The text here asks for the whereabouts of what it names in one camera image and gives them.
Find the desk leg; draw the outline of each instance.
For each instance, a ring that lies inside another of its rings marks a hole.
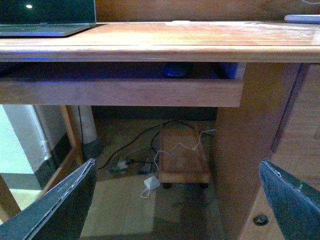
[[[72,110],[72,106],[61,105],[60,108],[61,108],[62,117],[63,117],[63,121],[66,128],[66,132],[68,134],[68,138],[71,144],[71,148],[75,152],[76,163],[79,166],[81,166],[84,163],[82,151],[81,151],[82,146],[81,146],[81,140],[77,131],[77,124],[76,124],[76,119]]]
[[[14,196],[10,192],[7,184],[0,175],[0,219],[2,222],[6,222],[16,214],[20,213],[20,207],[18,206]]]
[[[218,109],[213,181],[228,240],[238,239],[248,218],[260,186],[259,163],[270,157],[299,66],[248,63],[240,107]]]

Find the desk top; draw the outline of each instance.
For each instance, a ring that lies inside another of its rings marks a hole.
[[[320,62],[320,26],[279,22],[98,24],[63,38],[3,38],[2,62]]]

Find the floor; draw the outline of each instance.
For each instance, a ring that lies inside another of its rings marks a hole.
[[[16,203],[21,210],[26,209],[30,204],[38,199],[40,190],[26,190],[26,189],[10,189]]]
[[[143,130],[164,123],[165,120],[99,119],[98,135],[105,144],[97,166],[101,167],[119,147],[129,143]],[[187,122],[200,130],[209,130],[214,123]],[[187,128],[180,123],[165,127]],[[153,159],[150,146],[159,128],[143,134],[134,144],[116,154],[107,169],[116,169],[120,158],[135,160]],[[203,136],[201,141],[210,156],[212,139]],[[81,233],[81,240],[224,240],[215,196],[214,184],[201,189],[198,184],[174,184],[170,189],[158,188],[149,199],[142,199],[144,180],[151,175],[138,175],[144,163],[134,163],[123,173],[98,171],[98,180],[92,205]]]

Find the computer mouse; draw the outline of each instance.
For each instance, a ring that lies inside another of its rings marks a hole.
[[[164,65],[163,75],[166,78],[173,78],[173,79],[185,78],[191,73],[193,67],[194,67],[194,64],[192,62],[170,61]]]

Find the screw hole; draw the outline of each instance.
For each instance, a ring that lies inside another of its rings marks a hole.
[[[268,217],[266,215],[258,215],[253,219],[253,223],[256,226],[265,226],[269,223]]]

